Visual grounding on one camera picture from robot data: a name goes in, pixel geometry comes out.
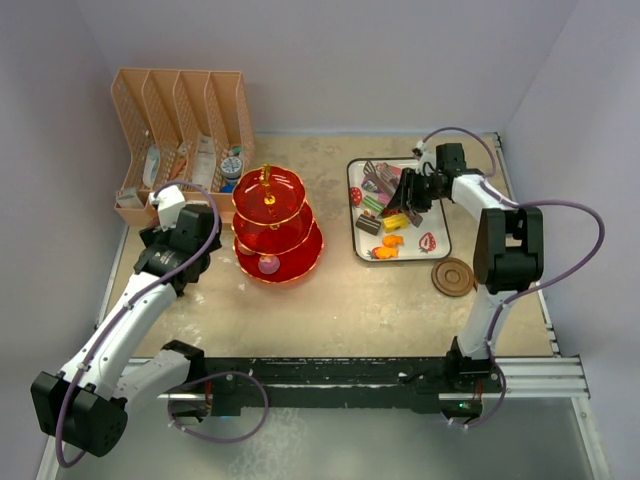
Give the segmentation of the white blue tube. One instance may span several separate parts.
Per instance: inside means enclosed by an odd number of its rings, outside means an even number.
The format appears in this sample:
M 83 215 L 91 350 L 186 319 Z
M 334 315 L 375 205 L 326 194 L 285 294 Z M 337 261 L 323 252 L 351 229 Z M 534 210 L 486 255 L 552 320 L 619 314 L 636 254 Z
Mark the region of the white blue tube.
M 142 174 L 142 182 L 149 189 L 153 187 L 159 164 L 159 149 L 155 144 L 152 144 L 146 152 Z

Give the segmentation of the left brown round coaster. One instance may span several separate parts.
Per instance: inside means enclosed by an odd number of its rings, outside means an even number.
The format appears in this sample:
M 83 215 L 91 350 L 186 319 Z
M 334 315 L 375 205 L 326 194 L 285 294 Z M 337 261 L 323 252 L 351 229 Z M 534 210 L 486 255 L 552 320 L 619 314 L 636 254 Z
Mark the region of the left brown round coaster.
M 453 257 L 443 259 L 433 266 L 431 280 L 437 291 L 449 297 L 465 296 L 475 285 L 471 267 Z

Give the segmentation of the red three-tier cake stand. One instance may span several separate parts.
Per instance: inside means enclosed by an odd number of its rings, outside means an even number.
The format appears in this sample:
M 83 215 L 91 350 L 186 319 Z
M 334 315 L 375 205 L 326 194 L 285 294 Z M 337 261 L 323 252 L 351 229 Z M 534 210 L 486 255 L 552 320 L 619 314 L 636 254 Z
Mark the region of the red three-tier cake stand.
M 232 197 L 233 251 L 247 276 L 269 284 L 295 281 L 316 266 L 324 247 L 322 232 L 307 200 L 305 186 L 293 171 L 264 164 L 247 171 Z M 254 255 L 237 250 L 241 243 Z M 272 275 L 258 270 L 261 256 L 277 256 L 280 268 Z

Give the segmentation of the upper orange fish pastry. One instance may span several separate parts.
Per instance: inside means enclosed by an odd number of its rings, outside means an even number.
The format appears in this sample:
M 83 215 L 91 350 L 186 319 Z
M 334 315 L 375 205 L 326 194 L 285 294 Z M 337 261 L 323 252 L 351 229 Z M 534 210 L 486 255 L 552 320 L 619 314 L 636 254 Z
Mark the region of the upper orange fish pastry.
M 386 235 L 383 238 L 382 243 L 385 247 L 395 248 L 402 246 L 404 244 L 404 239 L 400 235 Z

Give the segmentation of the green striped cake slice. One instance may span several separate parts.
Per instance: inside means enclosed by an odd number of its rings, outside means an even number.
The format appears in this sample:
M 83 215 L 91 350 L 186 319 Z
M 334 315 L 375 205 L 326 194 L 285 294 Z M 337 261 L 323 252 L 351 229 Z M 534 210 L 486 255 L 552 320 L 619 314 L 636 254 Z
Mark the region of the green striped cake slice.
M 365 195 L 363 197 L 360 206 L 364 212 L 372 218 L 379 217 L 385 209 L 385 205 L 383 203 L 370 195 Z

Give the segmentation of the chocolate cake slice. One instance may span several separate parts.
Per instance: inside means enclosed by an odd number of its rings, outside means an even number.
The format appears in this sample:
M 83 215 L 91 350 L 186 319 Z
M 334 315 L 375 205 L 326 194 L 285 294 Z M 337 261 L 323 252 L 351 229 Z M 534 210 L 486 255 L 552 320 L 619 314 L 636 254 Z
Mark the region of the chocolate cake slice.
M 375 218 L 360 214 L 355 222 L 355 228 L 372 236 L 377 236 L 381 230 L 382 223 Z

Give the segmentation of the purple striped cake slice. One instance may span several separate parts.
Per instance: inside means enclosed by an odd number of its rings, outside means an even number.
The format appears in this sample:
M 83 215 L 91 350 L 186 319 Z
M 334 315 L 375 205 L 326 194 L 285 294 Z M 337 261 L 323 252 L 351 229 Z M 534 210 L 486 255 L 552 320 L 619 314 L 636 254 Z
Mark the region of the purple striped cake slice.
M 380 189 L 378 188 L 378 186 L 371 180 L 364 180 L 361 184 L 361 188 L 364 191 L 371 192 L 371 193 L 380 192 Z

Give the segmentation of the peach desk file organizer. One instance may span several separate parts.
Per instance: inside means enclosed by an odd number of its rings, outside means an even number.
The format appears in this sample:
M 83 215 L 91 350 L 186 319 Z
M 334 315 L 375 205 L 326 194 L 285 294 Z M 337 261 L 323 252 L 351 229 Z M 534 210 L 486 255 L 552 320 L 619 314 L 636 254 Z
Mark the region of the peach desk file organizer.
M 130 165 L 121 189 L 136 187 L 142 209 L 115 211 L 130 226 L 145 226 L 156 217 L 150 194 L 170 180 L 194 178 L 197 156 L 213 149 L 204 187 L 214 198 L 222 221 L 235 213 L 231 195 L 222 188 L 220 164 L 235 147 L 246 171 L 255 158 L 255 135 L 240 71 L 122 68 L 111 95 L 130 149 Z M 155 144 L 160 164 L 151 189 L 142 182 L 145 155 Z

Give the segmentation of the lower orange fish pastry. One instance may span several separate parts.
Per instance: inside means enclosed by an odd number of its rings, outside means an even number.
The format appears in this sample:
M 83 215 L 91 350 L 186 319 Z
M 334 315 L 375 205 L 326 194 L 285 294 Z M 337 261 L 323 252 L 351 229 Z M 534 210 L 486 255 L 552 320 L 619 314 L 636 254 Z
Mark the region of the lower orange fish pastry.
M 371 250 L 374 259 L 387 260 L 398 257 L 398 250 L 395 247 L 378 246 Z

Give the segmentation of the yellow cake slice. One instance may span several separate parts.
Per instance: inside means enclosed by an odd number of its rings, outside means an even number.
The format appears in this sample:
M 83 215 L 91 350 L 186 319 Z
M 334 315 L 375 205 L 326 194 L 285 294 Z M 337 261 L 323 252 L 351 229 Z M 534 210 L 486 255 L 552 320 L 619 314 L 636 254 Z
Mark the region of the yellow cake slice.
M 382 227 L 386 233 L 407 228 L 410 224 L 410 219 L 403 213 L 391 215 L 382 220 Z

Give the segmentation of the pink peach pastry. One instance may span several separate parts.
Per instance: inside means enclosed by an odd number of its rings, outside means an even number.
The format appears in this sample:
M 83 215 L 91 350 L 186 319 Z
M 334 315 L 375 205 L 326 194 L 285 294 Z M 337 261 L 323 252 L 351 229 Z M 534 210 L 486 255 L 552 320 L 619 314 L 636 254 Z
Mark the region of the pink peach pastry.
M 254 255 L 254 252 L 253 252 L 252 250 L 250 250 L 250 249 L 246 248 L 246 247 L 245 247 L 244 245 L 242 245 L 241 243 L 239 243 L 239 244 L 237 245 L 237 250 L 238 250 L 241 254 L 246 255 L 246 256 L 252 256 L 252 255 Z

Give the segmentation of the small carton box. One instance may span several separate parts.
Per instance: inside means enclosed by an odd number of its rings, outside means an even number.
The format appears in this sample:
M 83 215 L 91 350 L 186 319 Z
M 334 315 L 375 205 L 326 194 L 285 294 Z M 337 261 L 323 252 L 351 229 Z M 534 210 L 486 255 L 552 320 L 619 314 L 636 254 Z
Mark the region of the small carton box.
M 136 187 L 129 187 L 116 192 L 116 205 L 121 209 L 142 209 L 143 202 Z

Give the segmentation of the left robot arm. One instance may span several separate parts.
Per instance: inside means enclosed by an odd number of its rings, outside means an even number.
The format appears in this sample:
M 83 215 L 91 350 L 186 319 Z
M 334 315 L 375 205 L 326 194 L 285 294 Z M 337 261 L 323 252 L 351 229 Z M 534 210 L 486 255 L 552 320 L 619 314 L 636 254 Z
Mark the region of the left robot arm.
M 114 308 L 85 345 L 55 374 L 40 373 L 30 392 L 40 429 L 55 440 L 58 462 L 66 448 L 102 457 L 121 438 L 128 417 L 159 394 L 202 387 L 201 350 L 172 341 L 138 373 L 124 369 L 156 320 L 199 280 L 220 248 L 215 208 L 183 207 L 168 230 L 141 231 L 144 249 Z

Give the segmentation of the pink heart cake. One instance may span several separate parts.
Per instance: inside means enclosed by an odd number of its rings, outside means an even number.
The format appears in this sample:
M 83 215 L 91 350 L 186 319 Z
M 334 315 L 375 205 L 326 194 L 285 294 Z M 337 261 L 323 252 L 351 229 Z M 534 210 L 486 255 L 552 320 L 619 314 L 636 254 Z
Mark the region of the pink heart cake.
M 383 162 L 379 163 L 377 166 L 377 171 L 380 178 L 391 184 L 392 186 L 397 187 L 399 184 L 399 180 L 402 174 L 402 169 L 396 166 L 393 166 L 389 163 Z

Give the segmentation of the white strawberry enamel tray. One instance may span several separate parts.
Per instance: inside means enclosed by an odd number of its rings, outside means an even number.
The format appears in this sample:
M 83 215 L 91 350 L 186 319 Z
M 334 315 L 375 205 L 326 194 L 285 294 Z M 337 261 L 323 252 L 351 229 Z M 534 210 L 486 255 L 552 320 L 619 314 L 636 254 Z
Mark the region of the white strawberry enamel tray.
M 357 158 L 348 163 L 347 185 L 350 196 L 352 245 L 356 255 L 364 261 L 373 263 L 440 260 L 448 257 L 452 251 L 452 242 L 444 207 L 439 200 L 432 203 L 432 207 L 428 212 L 418 213 L 423 219 L 418 228 L 410 224 L 407 228 L 386 233 L 381 226 L 381 230 L 377 236 L 369 235 L 355 228 L 355 222 L 358 216 L 360 214 L 367 215 L 360 206 L 363 197 L 370 195 L 378 200 L 379 195 L 384 193 L 381 190 L 379 193 L 371 193 L 361 188 L 362 182 L 368 180 L 363 173 L 366 160 L 371 160 L 374 164 L 386 162 L 402 170 L 404 168 L 413 169 L 417 165 L 417 160 L 409 157 Z M 392 211 L 390 215 L 386 216 L 382 213 L 375 219 L 382 223 L 385 217 L 399 213 L 402 212 Z M 395 247 L 398 250 L 398 257 L 387 260 L 374 259 L 371 255 L 371 250 L 378 246 L 384 246 L 382 240 L 386 235 L 400 235 L 403 237 L 404 244 Z

